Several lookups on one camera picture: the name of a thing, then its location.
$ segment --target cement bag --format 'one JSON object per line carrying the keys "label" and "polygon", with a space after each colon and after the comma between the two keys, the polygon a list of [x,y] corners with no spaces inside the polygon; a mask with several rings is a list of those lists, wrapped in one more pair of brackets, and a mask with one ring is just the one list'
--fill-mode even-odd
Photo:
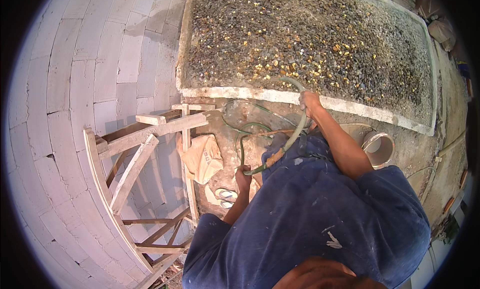
{"label": "cement bag", "polygon": [[223,159],[214,135],[203,135],[191,140],[191,147],[183,152],[182,135],[177,133],[177,151],[189,171],[185,176],[199,184],[206,184],[223,169]]}

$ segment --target sandal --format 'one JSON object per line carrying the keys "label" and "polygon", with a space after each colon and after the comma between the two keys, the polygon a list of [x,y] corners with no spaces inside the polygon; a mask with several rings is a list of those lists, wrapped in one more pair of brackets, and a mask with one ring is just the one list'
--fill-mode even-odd
{"label": "sandal", "polygon": [[225,201],[223,199],[219,199],[219,206],[224,209],[229,209],[233,206],[233,202]]}
{"label": "sandal", "polygon": [[226,198],[237,198],[238,194],[235,191],[228,190],[225,188],[218,188],[215,190],[215,195],[218,196],[220,199],[226,199]]}

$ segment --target pebble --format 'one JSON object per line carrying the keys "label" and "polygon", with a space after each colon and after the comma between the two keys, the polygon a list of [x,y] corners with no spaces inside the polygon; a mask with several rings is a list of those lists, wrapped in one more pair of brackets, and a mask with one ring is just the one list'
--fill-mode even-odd
{"label": "pebble", "polygon": [[365,0],[195,0],[192,27],[194,87],[248,83],[294,91],[270,79],[289,76],[326,96],[424,115],[421,103],[432,85],[426,46],[386,6]]}

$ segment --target white brick wall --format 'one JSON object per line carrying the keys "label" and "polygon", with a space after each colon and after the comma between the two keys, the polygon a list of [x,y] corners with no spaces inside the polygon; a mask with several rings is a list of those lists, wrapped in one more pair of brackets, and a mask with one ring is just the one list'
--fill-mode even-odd
{"label": "white brick wall", "polygon": [[[3,132],[8,178],[26,237],[61,288],[134,288],[150,274],[100,200],[83,128],[103,135],[135,122],[138,112],[167,110],[171,96],[178,98],[172,87],[178,27],[165,24],[167,13],[177,11],[169,10],[174,3],[48,0],[17,59]],[[123,219],[165,218],[186,207],[171,138],[159,138]],[[113,160],[103,161],[105,170]],[[137,242],[158,228],[128,226]],[[164,237],[157,242],[166,244]]]}

